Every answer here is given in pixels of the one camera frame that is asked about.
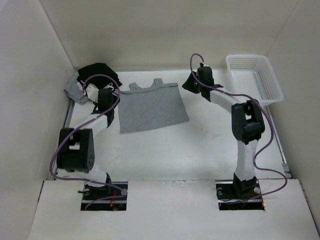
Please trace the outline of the grey tank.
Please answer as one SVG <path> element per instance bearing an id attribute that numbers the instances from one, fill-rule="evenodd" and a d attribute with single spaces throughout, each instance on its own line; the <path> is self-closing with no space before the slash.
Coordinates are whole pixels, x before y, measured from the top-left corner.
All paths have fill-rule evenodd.
<path id="1" fill-rule="evenodd" d="M 78 86 L 78 81 L 76 78 L 72 78 L 64 88 L 64 92 L 67 97 L 72 99 L 75 103 L 85 104 L 89 101 L 88 97 L 85 96 Z"/>
<path id="2" fill-rule="evenodd" d="M 129 84 L 120 92 L 118 117 L 121 134 L 132 134 L 187 123 L 190 119 L 178 83 L 155 78 L 150 87 Z"/>

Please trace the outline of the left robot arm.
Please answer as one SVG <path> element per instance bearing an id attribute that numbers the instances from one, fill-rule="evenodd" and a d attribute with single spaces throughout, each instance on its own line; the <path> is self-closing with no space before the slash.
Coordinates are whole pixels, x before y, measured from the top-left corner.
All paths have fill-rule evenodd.
<path id="1" fill-rule="evenodd" d="M 65 127 L 59 132 L 55 178 L 84 181 L 103 200 L 112 195 L 112 182 L 110 175 L 95 163 L 94 138 L 111 125 L 118 103 L 116 92 L 100 89 L 90 117 L 79 128 Z"/>

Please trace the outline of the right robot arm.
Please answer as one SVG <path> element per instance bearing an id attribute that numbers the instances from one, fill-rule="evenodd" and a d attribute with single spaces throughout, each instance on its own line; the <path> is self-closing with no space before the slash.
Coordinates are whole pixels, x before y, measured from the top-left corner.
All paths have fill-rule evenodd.
<path id="1" fill-rule="evenodd" d="M 237 165 L 233 174 L 233 199 L 245 200 L 257 187 L 254 155 L 258 142 L 265 131 L 261 110 L 244 97 L 231 96 L 220 84 L 214 83 L 212 69 L 200 64 L 192 71 L 182 87 L 194 94 L 201 94 L 210 103 L 216 104 L 231 115 L 231 130 L 237 140 Z"/>

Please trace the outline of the folded black tank top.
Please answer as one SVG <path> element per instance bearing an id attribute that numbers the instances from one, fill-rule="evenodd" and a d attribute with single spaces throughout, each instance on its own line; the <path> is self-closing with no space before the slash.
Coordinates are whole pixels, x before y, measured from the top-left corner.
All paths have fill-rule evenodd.
<path id="1" fill-rule="evenodd" d="M 93 63 L 80 68 L 77 72 L 77 81 L 81 85 L 80 91 L 86 97 L 88 97 L 88 93 L 90 92 L 89 85 L 95 86 L 97 90 L 103 89 L 107 86 L 114 89 L 115 84 L 108 77 L 112 78 L 119 87 L 123 85 L 120 82 L 118 74 L 105 63 Z"/>

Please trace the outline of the folded white tank top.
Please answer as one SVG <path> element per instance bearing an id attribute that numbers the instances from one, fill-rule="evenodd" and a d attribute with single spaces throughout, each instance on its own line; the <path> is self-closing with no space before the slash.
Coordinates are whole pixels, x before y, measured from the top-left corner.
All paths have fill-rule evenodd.
<path id="1" fill-rule="evenodd" d="M 79 88 L 80 92 L 81 92 L 84 96 L 86 96 L 85 90 L 86 90 L 87 86 L 85 87 L 85 89 L 83 89 L 83 86 L 82 86 L 79 82 L 77 82 L 76 85 L 77 85 L 77 87 Z M 113 86 L 112 83 L 109 83 L 109 84 L 107 84 L 105 87 L 98 88 L 98 89 L 99 89 L 99 90 L 102 90 L 102 89 L 111 89 L 111 91 L 114 91 L 114 90 L 115 90 L 115 88 L 114 88 L 114 86 Z"/>

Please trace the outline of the folded grey tank top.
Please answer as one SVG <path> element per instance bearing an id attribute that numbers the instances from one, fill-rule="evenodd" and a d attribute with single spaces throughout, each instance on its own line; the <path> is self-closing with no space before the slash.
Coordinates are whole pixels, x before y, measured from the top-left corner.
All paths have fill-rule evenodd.
<path id="1" fill-rule="evenodd" d="M 76 78 L 72 78 L 64 88 L 64 92 L 67 97 L 72 99 L 75 103 L 85 104 L 89 101 L 88 97 L 85 96 L 78 86 L 78 81 Z"/>

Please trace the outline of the white plastic basket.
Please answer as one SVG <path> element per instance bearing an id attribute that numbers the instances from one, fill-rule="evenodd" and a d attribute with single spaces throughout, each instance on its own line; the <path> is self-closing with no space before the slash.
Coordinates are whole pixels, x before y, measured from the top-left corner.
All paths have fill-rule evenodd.
<path id="1" fill-rule="evenodd" d="M 256 54 L 232 54 L 225 58 L 231 89 L 268 106 L 284 100 L 283 91 L 269 59 Z"/>

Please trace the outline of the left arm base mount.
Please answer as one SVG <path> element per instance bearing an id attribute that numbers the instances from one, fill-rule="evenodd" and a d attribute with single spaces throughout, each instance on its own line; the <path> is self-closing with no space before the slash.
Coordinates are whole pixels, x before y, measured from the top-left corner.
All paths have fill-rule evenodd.
<path id="1" fill-rule="evenodd" d="M 81 211 L 126 211 L 127 195 L 114 187 L 93 187 L 85 184 L 83 190 L 78 190 L 81 195 Z"/>

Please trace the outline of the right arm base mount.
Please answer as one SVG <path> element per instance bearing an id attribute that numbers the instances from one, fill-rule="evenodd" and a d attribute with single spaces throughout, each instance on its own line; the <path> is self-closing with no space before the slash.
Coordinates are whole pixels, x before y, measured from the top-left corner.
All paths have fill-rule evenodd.
<path id="1" fill-rule="evenodd" d="M 265 210 L 265 204 L 261 196 L 252 199 L 262 193 L 258 181 L 255 186 L 243 192 L 237 192 L 232 181 L 218 181 L 215 186 L 220 211 Z"/>

